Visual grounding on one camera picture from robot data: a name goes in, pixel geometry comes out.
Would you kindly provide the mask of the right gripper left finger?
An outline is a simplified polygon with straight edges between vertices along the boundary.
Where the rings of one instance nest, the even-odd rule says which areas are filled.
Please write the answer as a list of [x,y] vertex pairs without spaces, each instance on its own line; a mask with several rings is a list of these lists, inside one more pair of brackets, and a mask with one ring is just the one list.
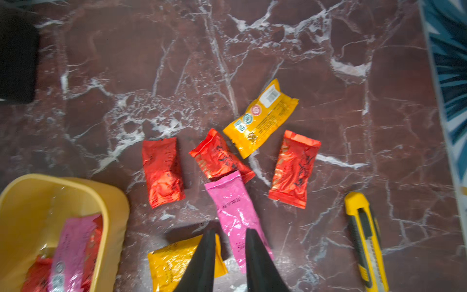
[[214,288],[216,232],[206,231],[174,292],[212,292]]

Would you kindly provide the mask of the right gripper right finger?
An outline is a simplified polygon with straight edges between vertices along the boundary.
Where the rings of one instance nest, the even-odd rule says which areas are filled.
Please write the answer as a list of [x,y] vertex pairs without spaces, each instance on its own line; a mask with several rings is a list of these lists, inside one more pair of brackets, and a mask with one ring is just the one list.
[[248,292],[289,292],[256,229],[246,231]]

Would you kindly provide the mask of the pink tea bag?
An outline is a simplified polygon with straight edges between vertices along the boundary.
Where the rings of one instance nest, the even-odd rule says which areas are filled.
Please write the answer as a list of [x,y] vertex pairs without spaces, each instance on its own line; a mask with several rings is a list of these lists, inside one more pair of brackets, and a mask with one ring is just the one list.
[[204,187],[216,204],[222,230],[229,239],[233,256],[240,271],[243,274],[246,273],[245,249],[248,229],[254,229],[258,232],[268,254],[273,257],[241,173],[237,170],[217,181],[208,182]]
[[102,227],[102,224],[99,214],[66,220],[53,256],[47,288],[49,292],[82,292],[86,244],[91,232],[97,226]]

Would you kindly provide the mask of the large red tea bag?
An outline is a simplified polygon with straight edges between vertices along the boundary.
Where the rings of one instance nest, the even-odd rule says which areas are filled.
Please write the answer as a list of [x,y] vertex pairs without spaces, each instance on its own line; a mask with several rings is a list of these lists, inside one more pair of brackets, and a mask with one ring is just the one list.
[[176,137],[144,141],[142,159],[152,208],[186,198]]

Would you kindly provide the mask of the small red tea bag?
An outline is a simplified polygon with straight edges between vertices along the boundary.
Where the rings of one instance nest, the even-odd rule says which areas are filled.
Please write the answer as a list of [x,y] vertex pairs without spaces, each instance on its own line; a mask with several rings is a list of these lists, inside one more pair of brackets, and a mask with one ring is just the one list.
[[225,139],[215,129],[211,129],[205,140],[189,154],[210,181],[217,181],[235,171],[240,172],[244,183],[255,177],[254,171],[230,151]]

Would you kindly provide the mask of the red crinkled tea bag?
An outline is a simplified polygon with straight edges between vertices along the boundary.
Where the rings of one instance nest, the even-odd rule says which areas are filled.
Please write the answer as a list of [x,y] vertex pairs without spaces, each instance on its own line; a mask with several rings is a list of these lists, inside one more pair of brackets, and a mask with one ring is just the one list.
[[320,148],[321,141],[287,130],[284,133],[268,197],[305,209],[308,179]]

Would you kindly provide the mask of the yellow tea bag with labels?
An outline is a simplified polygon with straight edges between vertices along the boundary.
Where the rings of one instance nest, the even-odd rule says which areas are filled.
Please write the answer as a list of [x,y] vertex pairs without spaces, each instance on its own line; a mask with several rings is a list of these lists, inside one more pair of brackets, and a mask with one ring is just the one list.
[[223,133],[246,159],[292,115],[299,100],[285,95],[274,79],[255,99],[246,112],[231,122]]

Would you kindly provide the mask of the yellow plastic storage box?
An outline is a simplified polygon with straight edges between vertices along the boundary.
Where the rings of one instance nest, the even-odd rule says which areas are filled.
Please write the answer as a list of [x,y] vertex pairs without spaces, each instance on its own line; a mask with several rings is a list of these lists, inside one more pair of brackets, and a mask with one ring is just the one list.
[[93,292],[114,289],[130,206],[118,188],[81,178],[28,174],[1,193],[1,291],[18,292],[36,257],[56,248],[67,219],[100,214]]

